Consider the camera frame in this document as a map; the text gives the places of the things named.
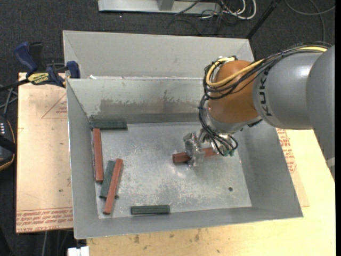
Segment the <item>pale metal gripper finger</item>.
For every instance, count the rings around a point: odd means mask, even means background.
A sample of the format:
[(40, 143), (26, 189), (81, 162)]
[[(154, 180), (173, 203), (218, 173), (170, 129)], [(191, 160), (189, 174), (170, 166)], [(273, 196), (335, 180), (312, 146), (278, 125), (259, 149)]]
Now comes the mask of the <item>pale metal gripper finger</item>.
[(194, 154), (196, 153), (197, 151), (197, 145), (196, 145), (196, 142), (193, 141), (193, 140), (186, 140), (184, 142), (185, 144), (185, 152), (186, 154), (189, 156), (189, 157), (193, 157)]
[(190, 160), (188, 161), (188, 165), (190, 167), (195, 167), (198, 164), (202, 163), (205, 157), (205, 152), (203, 150), (194, 151), (190, 155)]

